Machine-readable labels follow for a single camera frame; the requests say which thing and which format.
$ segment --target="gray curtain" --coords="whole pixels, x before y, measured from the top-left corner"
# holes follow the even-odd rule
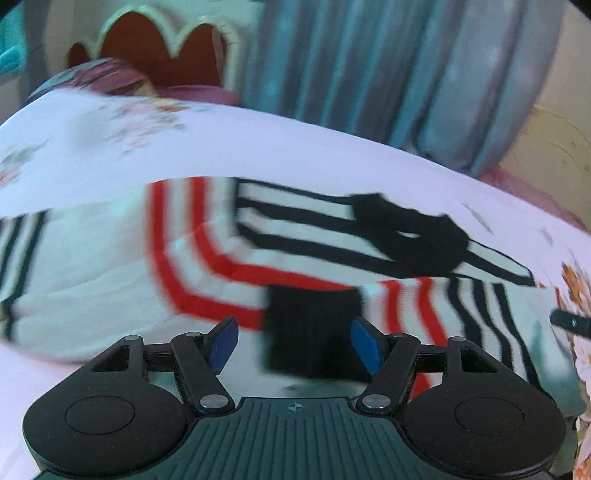
[[[24,0],[23,30],[26,40],[25,66],[20,77],[21,103],[39,85],[47,80],[47,53],[45,49],[45,30],[51,0]]]
[[[564,0],[266,0],[246,107],[473,176],[497,164],[553,58]]]

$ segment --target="white bed sheet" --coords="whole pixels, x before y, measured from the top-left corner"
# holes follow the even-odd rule
[[[244,176],[326,194],[379,191],[406,207],[448,213],[473,239],[507,253],[539,281],[563,291],[562,262],[576,261],[591,270],[587,234],[522,200],[400,150],[273,115],[196,103],[174,112],[179,127],[154,127],[142,135],[133,115],[113,117],[125,102],[140,102],[137,108],[145,111],[155,105],[145,99],[58,90],[6,121],[0,127],[0,160],[23,145],[43,148],[33,160],[23,156],[19,178],[0,188],[0,217],[102,200],[171,177]],[[158,108],[175,110],[163,104]],[[129,127],[123,136],[113,129],[122,118]],[[44,143],[54,135],[65,140]],[[96,148],[105,141],[113,144],[109,155]],[[145,340],[167,342],[187,329],[177,324]],[[249,355],[256,361],[253,352]],[[35,477],[38,470],[21,434],[22,417],[34,400],[76,368],[32,359],[0,343],[1,480]],[[265,395],[271,389],[253,379],[248,391],[238,393]]]

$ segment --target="metal screw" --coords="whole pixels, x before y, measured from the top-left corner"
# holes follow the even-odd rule
[[[372,394],[364,397],[361,401],[363,405],[372,410],[381,410],[390,405],[390,399],[386,395]]]
[[[203,408],[216,410],[218,408],[224,408],[226,405],[230,403],[230,401],[224,395],[212,394],[205,395],[204,397],[202,397],[199,403]]]

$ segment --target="striped sweater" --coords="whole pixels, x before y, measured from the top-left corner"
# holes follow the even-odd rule
[[[300,293],[340,291],[358,298],[345,316],[424,343],[465,335],[542,386],[564,414],[580,409],[566,338],[548,321],[554,293],[532,288],[525,266],[448,216],[379,194],[196,177],[3,219],[0,228],[4,336],[46,356],[86,359],[129,333],[166,342],[187,319],[207,330],[232,314],[245,332],[260,331],[263,318],[293,320],[277,316],[269,286],[291,289],[302,318],[321,322],[328,310],[317,302],[306,310]],[[253,338],[243,335],[244,348]],[[439,379],[421,376],[420,388]]]

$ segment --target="headboard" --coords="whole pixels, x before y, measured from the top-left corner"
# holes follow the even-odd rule
[[[155,85],[216,85],[238,95],[244,47],[238,29],[224,17],[183,22],[164,8],[126,7],[105,22],[96,40],[72,45],[67,64],[117,57]]]

